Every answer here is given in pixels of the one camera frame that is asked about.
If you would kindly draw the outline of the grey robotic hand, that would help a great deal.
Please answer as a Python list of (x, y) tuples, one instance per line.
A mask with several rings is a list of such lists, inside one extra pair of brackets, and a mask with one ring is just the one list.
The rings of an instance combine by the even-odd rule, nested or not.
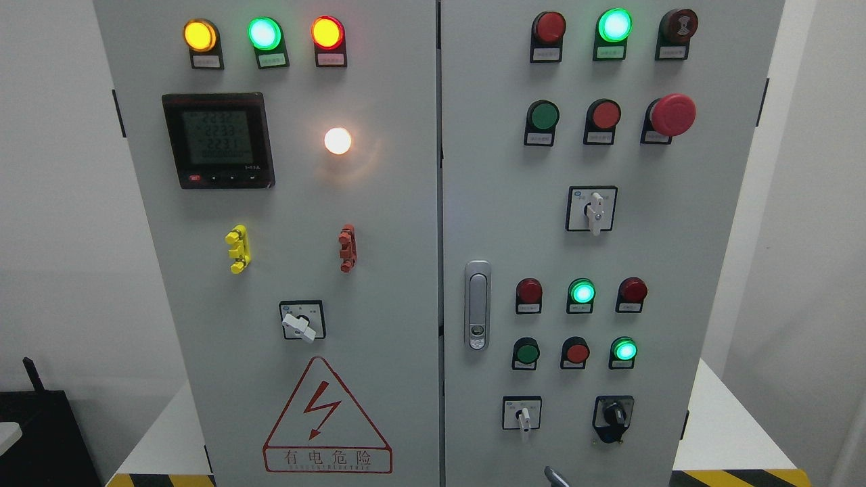
[(571, 484), (563, 474), (560, 474), (551, 466), (545, 466), (544, 475), (551, 487), (570, 487)]

